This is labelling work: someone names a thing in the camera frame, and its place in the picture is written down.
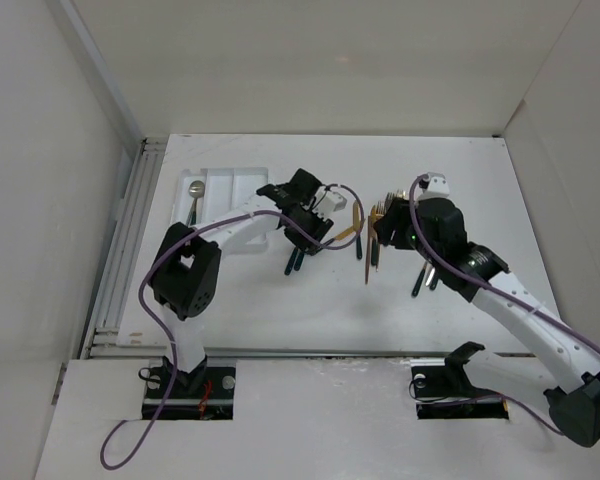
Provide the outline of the silver spoon thin handle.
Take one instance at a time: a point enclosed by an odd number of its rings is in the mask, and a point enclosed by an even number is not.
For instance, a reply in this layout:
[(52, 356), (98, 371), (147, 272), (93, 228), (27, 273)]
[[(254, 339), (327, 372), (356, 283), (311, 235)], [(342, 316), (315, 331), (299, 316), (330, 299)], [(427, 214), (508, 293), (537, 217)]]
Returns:
[(192, 226), (197, 220), (197, 206), (199, 200), (204, 196), (205, 183), (202, 180), (194, 180), (189, 185), (188, 193), (192, 199), (192, 203), (187, 216), (187, 225)]

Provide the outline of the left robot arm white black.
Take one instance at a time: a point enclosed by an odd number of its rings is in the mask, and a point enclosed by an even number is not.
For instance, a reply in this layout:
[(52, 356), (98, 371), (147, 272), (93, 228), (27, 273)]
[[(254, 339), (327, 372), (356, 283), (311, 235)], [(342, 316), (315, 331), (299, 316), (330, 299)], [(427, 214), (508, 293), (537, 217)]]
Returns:
[(290, 181), (260, 187), (214, 221), (168, 228), (138, 298), (168, 339), (163, 374), (178, 394), (193, 396), (203, 387), (206, 353), (196, 318), (215, 296), (221, 260), (278, 229), (299, 251), (313, 254), (325, 245), (331, 216), (346, 203), (332, 186), (299, 169)]

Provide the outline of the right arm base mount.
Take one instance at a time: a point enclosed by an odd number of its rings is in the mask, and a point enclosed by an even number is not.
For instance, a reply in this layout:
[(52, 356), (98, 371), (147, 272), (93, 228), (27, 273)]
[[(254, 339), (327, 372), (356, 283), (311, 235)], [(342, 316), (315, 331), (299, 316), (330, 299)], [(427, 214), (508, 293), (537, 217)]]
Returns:
[(506, 401), (495, 391), (478, 388), (465, 366), (485, 346), (466, 342), (444, 358), (410, 361), (409, 395), (419, 420), (508, 420)]

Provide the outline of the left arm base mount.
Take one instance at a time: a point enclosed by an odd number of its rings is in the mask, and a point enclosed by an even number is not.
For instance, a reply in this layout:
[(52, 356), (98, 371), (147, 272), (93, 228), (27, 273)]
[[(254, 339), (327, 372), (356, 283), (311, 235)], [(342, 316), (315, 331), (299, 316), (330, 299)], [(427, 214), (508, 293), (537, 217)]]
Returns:
[[(150, 420), (167, 391), (173, 365), (167, 357), (138, 371), (145, 383), (141, 417)], [(167, 396), (159, 420), (225, 421), (232, 420), (237, 383), (235, 364), (205, 359), (192, 372), (178, 372)]]

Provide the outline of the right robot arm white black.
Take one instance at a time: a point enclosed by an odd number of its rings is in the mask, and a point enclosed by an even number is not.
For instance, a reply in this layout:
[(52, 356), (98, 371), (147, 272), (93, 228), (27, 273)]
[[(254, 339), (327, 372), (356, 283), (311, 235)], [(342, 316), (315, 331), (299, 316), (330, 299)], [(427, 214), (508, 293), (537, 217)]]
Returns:
[(600, 346), (552, 315), (489, 248), (470, 242), (462, 212), (443, 197), (393, 196), (373, 224), (382, 246), (418, 252), (439, 280), (516, 337), (554, 378), (540, 404), (582, 447), (600, 440)]

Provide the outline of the gold spoon green handle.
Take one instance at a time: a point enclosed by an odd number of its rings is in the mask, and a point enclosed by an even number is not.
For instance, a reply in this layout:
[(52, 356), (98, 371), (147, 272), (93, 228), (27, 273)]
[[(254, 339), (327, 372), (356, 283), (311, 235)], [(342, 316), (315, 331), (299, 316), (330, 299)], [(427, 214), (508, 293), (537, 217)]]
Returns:
[(304, 253), (304, 252), (302, 252), (302, 251), (300, 251), (300, 252), (297, 254), (297, 257), (296, 257), (296, 260), (295, 260), (295, 262), (294, 262), (294, 266), (293, 266), (293, 269), (294, 269), (295, 271), (299, 271), (299, 270), (301, 269), (301, 267), (302, 267), (302, 264), (303, 264), (303, 261), (304, 261), (304, 257), (305, 257), (305, 253)]
[(298, 255), (298, 250), (294, 249), (291, 252), (291, 255), (290, 255), (290, 257), (289, 257), (289, 259), (287, 261), (287, 264), (285, 266), (285, 269), (284, 269), (284, 275), (285, 276), (289, 276), (291, 274), (291, 272), (294, 270), (294, 266), (295, 266), (295, 263), (296, 263), (297, 255)]

